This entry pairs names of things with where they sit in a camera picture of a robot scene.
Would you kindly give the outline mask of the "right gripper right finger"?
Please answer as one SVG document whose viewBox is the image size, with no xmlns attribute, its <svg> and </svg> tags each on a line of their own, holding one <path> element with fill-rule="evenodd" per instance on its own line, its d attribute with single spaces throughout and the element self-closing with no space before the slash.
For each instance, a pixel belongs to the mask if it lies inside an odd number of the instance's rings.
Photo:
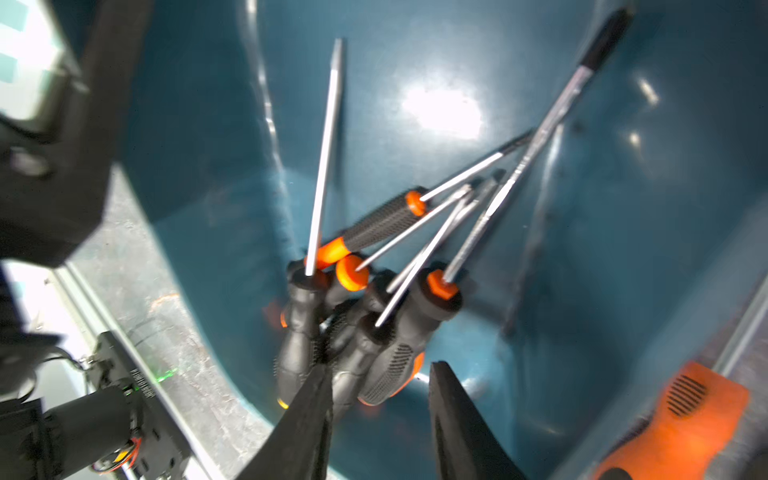
<svg viewBox="0 0 768 480">
<path fill-rule="evenodd" d="M 450 365 L 430 368 L 428 403 L 440 479 L 522 479 Z"/>
</svg>

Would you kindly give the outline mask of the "teal plastic storage box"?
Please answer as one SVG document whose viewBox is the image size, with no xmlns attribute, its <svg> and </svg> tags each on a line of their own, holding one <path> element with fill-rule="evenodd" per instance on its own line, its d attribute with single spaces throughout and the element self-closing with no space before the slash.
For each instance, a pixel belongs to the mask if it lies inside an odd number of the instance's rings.
<svg viewBox="0 0 768 480">
<path fill-rule="evenodd" d="M 323 234 L 536 127 L 617 1 L 159 1 L 120 160 L 239 403 L 280 417 L 285 268 Z M 493 218 L 448 362 L 531 479 L 588 468 L 767 272 L 767 5 L 633 19 Z"/>
</svg>

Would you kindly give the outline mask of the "orange black large screwdriver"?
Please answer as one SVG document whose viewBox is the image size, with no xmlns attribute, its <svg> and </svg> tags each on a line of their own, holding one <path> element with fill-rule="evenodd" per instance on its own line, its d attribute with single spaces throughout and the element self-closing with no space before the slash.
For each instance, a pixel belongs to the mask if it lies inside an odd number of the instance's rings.
<svg viewBox="0 0 768 480">
<path fill-rule="evenodd" d="M 749 390 L 690 362 L 663 391 L 648 426 L 611 453 L 596 479 L 702 479 L 735 434 Z"/>
</svg>

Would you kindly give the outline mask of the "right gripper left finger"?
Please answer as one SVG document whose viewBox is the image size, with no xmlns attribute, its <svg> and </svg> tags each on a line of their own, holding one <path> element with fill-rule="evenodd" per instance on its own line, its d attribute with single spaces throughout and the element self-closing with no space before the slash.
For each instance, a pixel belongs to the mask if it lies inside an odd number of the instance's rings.
<svg viewBox="0 0 768 480">
<path fill-rule="evenodd" d="M 324 479 L 333 427 L 331 371 L 316 365 L 240 479 Z"/>
</svg>

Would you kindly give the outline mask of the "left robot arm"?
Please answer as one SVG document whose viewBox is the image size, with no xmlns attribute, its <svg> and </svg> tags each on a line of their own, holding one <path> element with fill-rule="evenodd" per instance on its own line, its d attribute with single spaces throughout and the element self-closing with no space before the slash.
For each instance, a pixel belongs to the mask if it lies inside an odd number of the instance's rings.
<svg viewBox="0 0 768 480">
<path fill-rule="evenodd" d="M 149 1 L 47 1 L 64 53 L 40 108 L 1 118 L 1 256 L 59 267 L 100 225 Z M 37 371 L 70 361 L 55 333 L 22 321 L 1 284 L 1 475 L 64 479 L 83 469 L 120 478 L 179 479 L 192 450 L 136 356 L 100 333 L 81 373 L 92 391 L 45 408 Z"/>
</svg>

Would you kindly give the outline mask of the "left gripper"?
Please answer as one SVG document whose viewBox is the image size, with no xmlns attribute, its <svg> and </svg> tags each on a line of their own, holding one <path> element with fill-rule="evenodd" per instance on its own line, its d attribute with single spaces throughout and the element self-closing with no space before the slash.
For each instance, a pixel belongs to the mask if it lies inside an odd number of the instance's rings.
<svg viewBox="0 0 768 480">
<path fill-rule="evenodd" d="M 1 257 L 58 267 L 100 226 L 151 1 L 44 1 L 63 46 L 40 112 L 1 117 Z"/>
</svg>

